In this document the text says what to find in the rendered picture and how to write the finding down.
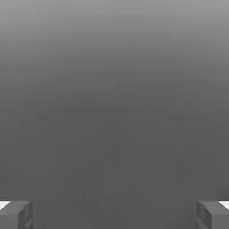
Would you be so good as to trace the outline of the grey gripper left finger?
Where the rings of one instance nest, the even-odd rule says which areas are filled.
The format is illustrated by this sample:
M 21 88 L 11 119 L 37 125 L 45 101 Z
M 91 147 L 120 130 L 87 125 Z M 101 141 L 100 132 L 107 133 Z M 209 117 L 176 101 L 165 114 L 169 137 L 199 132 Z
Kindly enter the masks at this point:
M 33 203 L 26 200 L 0 201 L 0 229 L 34 229 Z

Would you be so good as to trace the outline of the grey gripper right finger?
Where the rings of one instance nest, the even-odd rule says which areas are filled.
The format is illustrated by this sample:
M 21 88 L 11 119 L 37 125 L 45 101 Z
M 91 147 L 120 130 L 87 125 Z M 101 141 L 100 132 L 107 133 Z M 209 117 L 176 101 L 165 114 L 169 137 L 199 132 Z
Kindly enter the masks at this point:
M 198 201 L 197 229 L 229 229 L 229 201 Z

